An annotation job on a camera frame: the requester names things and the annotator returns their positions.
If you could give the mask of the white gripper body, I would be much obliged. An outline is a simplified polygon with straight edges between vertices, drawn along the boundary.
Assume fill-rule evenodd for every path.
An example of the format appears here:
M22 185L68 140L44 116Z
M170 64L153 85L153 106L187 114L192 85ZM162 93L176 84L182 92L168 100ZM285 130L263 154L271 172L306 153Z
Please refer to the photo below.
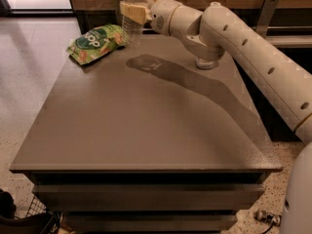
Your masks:
M175 10L181 6L176 0L158 0L151 7L152 29L162 35L171 35L171 22Z

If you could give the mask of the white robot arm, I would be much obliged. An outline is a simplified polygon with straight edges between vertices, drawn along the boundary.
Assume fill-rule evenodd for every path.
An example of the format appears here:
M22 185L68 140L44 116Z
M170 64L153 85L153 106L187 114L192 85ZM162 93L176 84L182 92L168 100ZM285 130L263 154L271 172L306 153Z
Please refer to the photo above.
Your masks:
M229 53L305 143L287 187L280 234L312 234L312 76L248 27L232 11L213 2L203 12L176 0L120 3L121 14L154 31L177 38L191 54L218 61Z

